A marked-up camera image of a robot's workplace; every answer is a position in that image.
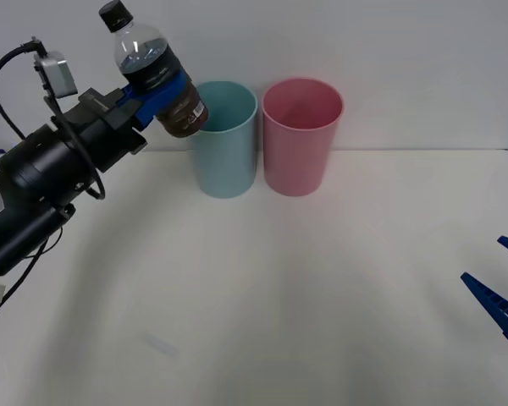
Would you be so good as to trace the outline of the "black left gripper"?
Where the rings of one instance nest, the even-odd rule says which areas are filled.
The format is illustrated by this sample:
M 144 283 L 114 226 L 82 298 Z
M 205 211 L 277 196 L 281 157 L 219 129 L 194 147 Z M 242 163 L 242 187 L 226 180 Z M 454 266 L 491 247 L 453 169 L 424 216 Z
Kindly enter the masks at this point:
M 146 144 L 140 131 L 179 98 L 188 80 L 180 70 L 167 84 L 146 94 L 136 93 L 131 85 L 106 95 L 89 88 L 67 112 L 54 102 L 53 164 L 59 172 L 106 172 L 124 155 L 135 154 Z

